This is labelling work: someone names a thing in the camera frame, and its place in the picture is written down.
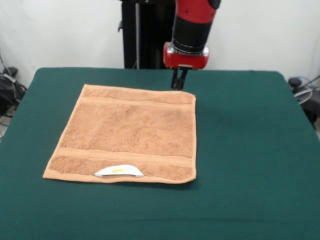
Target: green table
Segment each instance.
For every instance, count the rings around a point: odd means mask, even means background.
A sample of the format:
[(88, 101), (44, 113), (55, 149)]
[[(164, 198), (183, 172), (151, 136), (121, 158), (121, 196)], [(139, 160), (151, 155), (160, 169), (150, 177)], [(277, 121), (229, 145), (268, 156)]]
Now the green table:
[(191, 72), (197, 179), (42, 179), (83, 84), (169, 90), (171, 71), (43, 68), (0, 144), (1, 240), (319, 240), (320, 144), (276, 72)]

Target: white wall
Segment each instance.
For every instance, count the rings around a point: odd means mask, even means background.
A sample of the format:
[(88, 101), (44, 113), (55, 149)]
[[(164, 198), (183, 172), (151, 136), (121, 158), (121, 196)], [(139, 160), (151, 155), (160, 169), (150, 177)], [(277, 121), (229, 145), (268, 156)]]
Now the white wall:
[(320, 74), (320, 0), (222, 0), (208, 69)]
[[(123, 67), (118, 0), (0, 0), (0, 48), (29, 84), (40, 67)], [(222, 0), (206, 69), (320, 73), (319, 0)]]
[(29, 85), (40, 67), (122, 68), (118, 0), (0, 0), (0, 49)]

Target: black cable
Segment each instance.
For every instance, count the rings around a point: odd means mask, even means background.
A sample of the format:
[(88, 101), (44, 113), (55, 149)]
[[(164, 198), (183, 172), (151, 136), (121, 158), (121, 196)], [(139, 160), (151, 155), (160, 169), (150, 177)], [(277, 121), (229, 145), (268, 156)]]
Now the black cable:
[(3, 60), (2, 56), (1, 56), (1, 50), (0, 50), (0, 61), (1, 61), (2, 65), (3, 65), (4, 69), (7, 70), (7, 72), (9, 73), (10, 77), (12, 77), (12, 74), (11, 74), (11, 72), (10, 72), (10, 69), (8, 69), (8, 68), (6, 67), (6, 65), (5, 65), (5, 63), (4, 63), (4, 60)]
[(310, 84), (312, 84), (312, 83), (314, 83), (314, 82), (317, 81), (318, 79), (320, 79), (320, 75), (317, 76), (317, 77), (315, 77), (313, 80), (307, 82), (306, 84), (302, 85), (301, 87), (299, 87), (299, 90), (300, 90), (300, 89), (303, 89), (304, 87), (306, 87), (306, 86), (308, 86), (308, 85), (310, 85)]
[(4, 123), (2, 123), (2, 122), (0, 122), (0, 125), (5, 126), (5, 127), (9, 127), (9, 125), (4, 124)]

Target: black stand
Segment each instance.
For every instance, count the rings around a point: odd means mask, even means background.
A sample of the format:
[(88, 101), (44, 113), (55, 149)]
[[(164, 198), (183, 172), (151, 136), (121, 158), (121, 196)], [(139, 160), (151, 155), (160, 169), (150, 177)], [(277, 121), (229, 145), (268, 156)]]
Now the black stand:
[[(136, 16), (137, 3), (139, 3), (139, 16)], [(174, 18), (175, 0), (122, 0), (121, 28), (126, 69), (137, 66), (140, 69), (166, 68), (163, 47), (165, 42), (171, 41)]]

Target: orange towel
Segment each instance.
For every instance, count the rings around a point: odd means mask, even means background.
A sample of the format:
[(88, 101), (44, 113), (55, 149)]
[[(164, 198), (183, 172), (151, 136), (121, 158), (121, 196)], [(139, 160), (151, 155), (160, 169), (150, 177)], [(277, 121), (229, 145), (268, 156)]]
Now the orange towel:
[[(43, 177), (77, 182), (182, 184), (196, 178), (196, 97), (84, 85)], [(120, 165), (144, 176), (96, 172)]]

